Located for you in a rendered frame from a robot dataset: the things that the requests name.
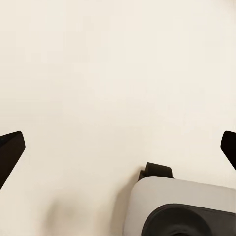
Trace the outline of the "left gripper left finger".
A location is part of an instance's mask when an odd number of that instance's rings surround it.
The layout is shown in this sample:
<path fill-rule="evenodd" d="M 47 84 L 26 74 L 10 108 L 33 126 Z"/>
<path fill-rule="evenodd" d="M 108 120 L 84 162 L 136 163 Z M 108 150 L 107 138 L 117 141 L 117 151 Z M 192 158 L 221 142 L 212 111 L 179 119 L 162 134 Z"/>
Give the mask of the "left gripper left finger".
<path fill-rule="evenodd" d="M 0 190 L 26 149 L 21 131 L 0 136 Z"/>

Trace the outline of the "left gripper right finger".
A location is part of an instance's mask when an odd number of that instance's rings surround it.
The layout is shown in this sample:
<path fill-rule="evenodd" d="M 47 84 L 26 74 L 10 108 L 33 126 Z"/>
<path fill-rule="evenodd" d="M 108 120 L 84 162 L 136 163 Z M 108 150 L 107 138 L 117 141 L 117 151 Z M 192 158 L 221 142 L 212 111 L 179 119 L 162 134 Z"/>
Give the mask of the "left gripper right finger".
<path fill-rule="evenodd" d="M 236 170 L 236 133 L 224 131 L 220 148 Z"/>

